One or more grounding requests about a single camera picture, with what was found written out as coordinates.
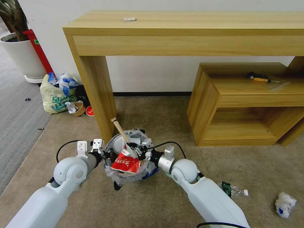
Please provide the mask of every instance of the potted plant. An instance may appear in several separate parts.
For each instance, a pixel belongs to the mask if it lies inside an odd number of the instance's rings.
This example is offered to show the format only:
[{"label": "potted plant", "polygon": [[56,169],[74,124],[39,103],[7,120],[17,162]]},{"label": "potted plant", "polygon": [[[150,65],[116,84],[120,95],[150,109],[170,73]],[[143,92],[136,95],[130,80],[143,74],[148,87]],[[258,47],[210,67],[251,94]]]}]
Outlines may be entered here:
[{"label": "potted plant", "polygon": [[0,17],[11,32],[0,38],[0,45],[28,82],[41,83],[46,72],[30,40],[23,34],[28,25],[18,0],[0,0]]}]

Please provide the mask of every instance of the wooden stick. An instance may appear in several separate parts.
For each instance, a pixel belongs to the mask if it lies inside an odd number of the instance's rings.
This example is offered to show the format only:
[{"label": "wooden stick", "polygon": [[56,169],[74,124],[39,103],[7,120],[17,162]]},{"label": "wooden stick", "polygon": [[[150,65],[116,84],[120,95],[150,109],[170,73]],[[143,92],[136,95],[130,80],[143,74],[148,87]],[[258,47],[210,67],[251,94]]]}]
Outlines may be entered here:
[{"label": "wooden stick", "polygon": [[119,133],[122,135],[122,137],[124,138],[124,140],[127,143],[130,143],[128,137],[126,136],[126,134],[124,133],[123,129],[121,128],[119,122],[117,121],[116,117],[111,119],[111,122],[113,122],[113,124],[115,125],[115,127],[117,128],[117,130],[119,131]]}]

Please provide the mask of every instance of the white wall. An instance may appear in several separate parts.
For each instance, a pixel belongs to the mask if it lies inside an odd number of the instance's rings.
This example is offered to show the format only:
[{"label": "white wall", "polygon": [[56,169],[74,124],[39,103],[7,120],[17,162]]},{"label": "white wall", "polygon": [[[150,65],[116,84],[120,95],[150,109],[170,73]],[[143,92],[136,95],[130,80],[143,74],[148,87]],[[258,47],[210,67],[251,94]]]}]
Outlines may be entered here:
[{"label": "white wall", "polygon": [[[90,10],[304,11],[303,0],[19,0],[56,75],[79,74],[62,27]],[[114,92],[191,91],[199,62],[280,61],[292,57],[107,57]]]}]

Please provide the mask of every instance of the yellow screwdriver handle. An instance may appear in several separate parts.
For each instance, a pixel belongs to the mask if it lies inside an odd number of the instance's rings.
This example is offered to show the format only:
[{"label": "yellow screwdriver handle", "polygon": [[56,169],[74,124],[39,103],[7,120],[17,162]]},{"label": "yellow screwdriver handle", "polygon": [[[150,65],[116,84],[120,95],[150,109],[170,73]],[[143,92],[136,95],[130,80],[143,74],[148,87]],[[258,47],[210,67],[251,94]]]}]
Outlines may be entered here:
[{"label": "yellow screwdriver handle", "polygon": [[268,82],[268,79],[254,78],[254,81]]}]

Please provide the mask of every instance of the screwdriver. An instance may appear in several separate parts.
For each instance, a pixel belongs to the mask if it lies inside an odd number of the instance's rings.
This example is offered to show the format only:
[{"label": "screwdriver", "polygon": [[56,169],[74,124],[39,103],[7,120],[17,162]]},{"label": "screwdriver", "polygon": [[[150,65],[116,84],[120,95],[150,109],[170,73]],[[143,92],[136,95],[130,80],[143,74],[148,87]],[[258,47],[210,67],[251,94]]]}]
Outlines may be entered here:
[{"label": "screwdriver", "polygon": [[254,81],[261,81],[261,82],[279,82],[279,81],[273,81],[270,79],[262,79],[262,78],[253,78]]}]

